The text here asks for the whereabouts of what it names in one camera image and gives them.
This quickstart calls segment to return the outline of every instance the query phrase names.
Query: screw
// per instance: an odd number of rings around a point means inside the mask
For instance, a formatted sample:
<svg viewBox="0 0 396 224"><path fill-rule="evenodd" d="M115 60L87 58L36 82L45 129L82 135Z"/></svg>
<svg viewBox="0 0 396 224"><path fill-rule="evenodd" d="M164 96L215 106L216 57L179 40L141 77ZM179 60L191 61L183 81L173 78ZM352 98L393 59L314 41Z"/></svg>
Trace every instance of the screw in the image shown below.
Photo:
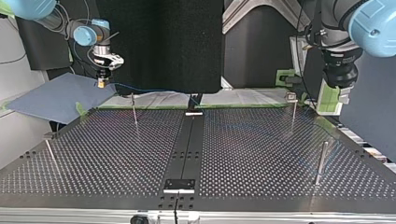
<svg viewBox="0 0 396 224"><path fill-rule="evenodd" d="M379 35L379 30L373 30L370 35Z"/></svg>

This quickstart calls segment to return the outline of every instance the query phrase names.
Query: black metal strip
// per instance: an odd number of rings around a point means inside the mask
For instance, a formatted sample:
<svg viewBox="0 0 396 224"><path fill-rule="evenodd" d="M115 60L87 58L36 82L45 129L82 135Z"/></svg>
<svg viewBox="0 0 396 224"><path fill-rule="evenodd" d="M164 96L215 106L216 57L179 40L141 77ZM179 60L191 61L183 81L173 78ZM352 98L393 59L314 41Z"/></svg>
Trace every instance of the black metal strip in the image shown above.
<svg viewBox="0 0 396 224"><path fill-rule="evenodd" d="M204 143L205 116L193 117L190 142L186 150L186 162L182 172L182 179L195 180L194 194L181 194L178 197L178 210L192 210L195 198L199 195L199 179Z"/></svg>
<svg viewBox="0 0 396 224"><path fill-rule="evenodd" d="M174 151L170 157L166 174L163 178L163 190L165 189L166 181L169 179L180 179L182 177L184 160L186 159L186 148L189 145L191 137L192 117L184 117L181 124L180 136L176 140ZM158 203L159 209L176 209L177 208L177 193L165 194L163 193Z"/></svg>

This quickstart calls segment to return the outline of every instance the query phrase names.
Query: gray fabric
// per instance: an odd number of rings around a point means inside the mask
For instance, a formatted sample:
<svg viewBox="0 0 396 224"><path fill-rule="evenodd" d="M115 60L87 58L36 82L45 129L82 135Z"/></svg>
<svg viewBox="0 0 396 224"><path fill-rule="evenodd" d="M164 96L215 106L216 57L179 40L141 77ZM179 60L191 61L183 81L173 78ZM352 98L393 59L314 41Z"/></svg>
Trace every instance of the gray fabric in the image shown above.
<svg viewBox="0 0 396 224"><path fill-rule="evenodd" d="M396 161L396 57L368 54L357 61L359 80L341 122L393 161Z"/></svg>
<svg viewBox="0 0 396 224"><path fill-rule="evenodd" d="M57 77L7 105L8 109L68 124L78 118L77 104L84 110L99 106L115 94L114 86L95 87L95 79L72 75Z"/></svg>

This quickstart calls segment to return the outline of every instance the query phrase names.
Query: black cable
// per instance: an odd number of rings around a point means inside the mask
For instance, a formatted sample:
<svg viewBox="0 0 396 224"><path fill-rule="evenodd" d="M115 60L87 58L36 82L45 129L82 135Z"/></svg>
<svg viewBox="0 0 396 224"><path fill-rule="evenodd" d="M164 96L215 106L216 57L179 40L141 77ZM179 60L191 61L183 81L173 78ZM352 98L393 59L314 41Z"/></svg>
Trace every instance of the black cable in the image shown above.
<svg viewBox="0 0 396 224"><path fill-rule="evenodd" d="M349 43L349 42L351 41L350 37L348 37L348 38L344 39L343 41L341 41L341 42L338 43L338 44L329 45L329 46L322 46L322 45L320 45L320 44L318 44L318 43L312 42L312 41L309 39L309 35L310 35L311 33L312 33L312 22L309 23L309 25L308 25L307 27L305 27L305 29L304 29L304 36L305 36L306 42L307 42L310 46L316 47L316 48L318 48L318 49L335 49L335 48L341 47L341 46L343 46L343 45L345 45L345 44L347 44L347 43Z"/></svg>
<svg viewBox="0 0 396 224"><path fill-rule="evenodd" d="M72 59L73 59L72 66L73 66L73 64L78 63L78 65L81 67L81 69L82 69L82 71L83 71L85 77L96 78L96 76L93 76L91 73L89 73L89 72L87 71L86 67L85 67L83 64L88 65L88 66L89 66L92 70L94 70L94 71L97 71L96 68L95 68L93 65L91 65L90 63L87 63L87 62L85 62L84 60L79 59L79 58L76 56L76 53L73 52L73 49L71 48L69 41L67 41L67 46L70 48L70 52L71 52L71 55L72 55Z"/></svg>
<svg viewBox="0 0 396 224"><path fill-rule="evenodd" d="M9 17L7 17L7 20L9 21L9 23L12 25L12 27L14 27L14 29L19 32L20 30L14 25L14 23L12 23L12 21L9 19Z"/></svg>
<svg viewBox="0 0 396 224"><path fill-rule="evenodd" d="M303 11L304 11L304 5L305 5L305 0L302 1L301 3L301 10L300 10L300 15L298 16L298 20L297 20L297 27L296 27L296 54L297 54L297 64L299 66L300 69L300 74L301 74L301 79L303 80L303 84L304 84L304 88L306 90L306 94L309 97L309 100L312 102L312 105L314 106L315 110L317 110L317 106L315 105L314 101L312 100L312 96L311 93L309 92L306 83L305 83L305 79L304 79L304 73L303 70L301 69L301 65L300 65L300 55L299 55L299 48L298 48L298 35L299 35L299 27L300 27L300 21L301 21L301 17L303 16Z"/></svg>
<svg viewBox="0 0 396 224"><path fill-rule="evenodd" d="M336 21L338 21L337 17L335 16L335 8L337 7L337 4L338 4L338 0L335 0L334 4L332 4L332 15L334 16Z"/></svg>
<svg viewBox="0 0 396 224"><path fill-rule="evenodd" d="M16 59L16 60L13 60L13 61L9 61L9 62L3 62L3 63L0 63L0 64L16 63L16 62L19 62L20 60L22 60L25 56L26 56L26 52L19 59Z"/></svg>

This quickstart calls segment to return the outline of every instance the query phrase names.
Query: mounting hole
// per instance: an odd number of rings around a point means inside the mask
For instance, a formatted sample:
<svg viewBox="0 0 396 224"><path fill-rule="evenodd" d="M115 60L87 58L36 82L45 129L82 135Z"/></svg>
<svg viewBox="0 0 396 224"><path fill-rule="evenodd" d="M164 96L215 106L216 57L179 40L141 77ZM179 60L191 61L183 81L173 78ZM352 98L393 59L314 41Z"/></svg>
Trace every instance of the mounting hole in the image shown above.
<svg viewBox="0 0 396 224"><path fill-rule="evenodd" d="M373 30L371 33L370 33L370 35L371 36L377 36L377 35L379 35L381 32L379 32L379 30Z"/></svg>

